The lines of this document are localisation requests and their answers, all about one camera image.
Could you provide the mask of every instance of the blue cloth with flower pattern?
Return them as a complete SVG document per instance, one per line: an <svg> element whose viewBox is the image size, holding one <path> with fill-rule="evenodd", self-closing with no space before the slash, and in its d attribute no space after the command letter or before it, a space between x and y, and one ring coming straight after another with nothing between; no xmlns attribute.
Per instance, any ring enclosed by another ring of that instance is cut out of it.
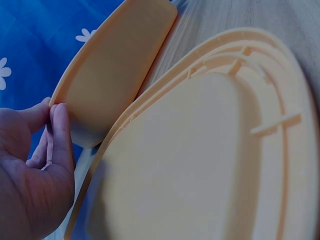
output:
<svg viewBox="0 0 320 240"><path fill-rule="evenodd" d="M0 0L0 107L51 96L66 67L123 0ZM32 136L35 150L41 132ZM82 148L74 146L78 159Z"/></svg>

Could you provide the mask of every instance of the light wood table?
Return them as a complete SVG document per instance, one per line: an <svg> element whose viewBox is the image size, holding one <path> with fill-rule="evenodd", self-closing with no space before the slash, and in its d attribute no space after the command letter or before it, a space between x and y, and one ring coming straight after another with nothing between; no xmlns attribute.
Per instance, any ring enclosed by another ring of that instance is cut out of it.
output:
<svg viewBox="0 0 320 240"><path fill-rule="evenodd" d="M320 106L320 1L318 0L173 0L178 17L146 81L145 90L192 48L210 37L237 27L270 31L298 59ZM75 171L79 193L94 151L83 151ZM61 239L70 213L50 239Z"/></svg>

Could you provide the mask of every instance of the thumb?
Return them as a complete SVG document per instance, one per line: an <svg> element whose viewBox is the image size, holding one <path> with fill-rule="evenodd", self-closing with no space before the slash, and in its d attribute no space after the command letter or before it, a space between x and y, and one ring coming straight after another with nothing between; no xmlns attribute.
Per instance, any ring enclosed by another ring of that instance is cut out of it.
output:
<svg viewBox="0 0 320 240"><path fill-rule="evenodd" d="M47 123L50 112L49 102L50 97L46 97L37 105L18 111L29 126L32 134L39 131Z"/></svg>

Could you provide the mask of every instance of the orange plastic piece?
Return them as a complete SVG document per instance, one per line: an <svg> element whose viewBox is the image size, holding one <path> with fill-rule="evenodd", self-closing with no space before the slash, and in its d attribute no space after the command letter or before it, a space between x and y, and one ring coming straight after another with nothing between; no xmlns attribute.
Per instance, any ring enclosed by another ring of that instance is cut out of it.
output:
<svg viewBox="0 0 320 240"><path fill-rule="evenodd" d="M290 50L255 28L194 48L118 118L94 214L119 239L311 240L319 213L316 113Z"/></svg>
<svg viewBox="0 0 320 240"><path fill-rule="evenodd" d="M125 0L80 49L50 102L67 103L75 144L102 142L135 99L176 16L166 0Z"/></svg>

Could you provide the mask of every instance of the white flower print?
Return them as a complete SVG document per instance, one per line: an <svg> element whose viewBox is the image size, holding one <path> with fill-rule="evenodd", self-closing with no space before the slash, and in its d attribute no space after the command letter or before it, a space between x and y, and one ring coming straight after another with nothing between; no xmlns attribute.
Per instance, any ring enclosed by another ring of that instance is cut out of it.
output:
<svg viewBox="0 0 320 240"><path fill-rule="evenodd" d="M90 33L87 29L82 28L81 32L83 35L75 36L75 39L77 39L79 42L86 43L96 31L97 30L95 29Z"/></svg>
<svg viewBox="0 0 320 240"><path fill-rule="evenodd" d="M11 69L10 67L5 67L7 63L7 58L3 57L0 60L0 90L5 90L6 89L6 81L5 77L9 77L11 75Z"/></svg>

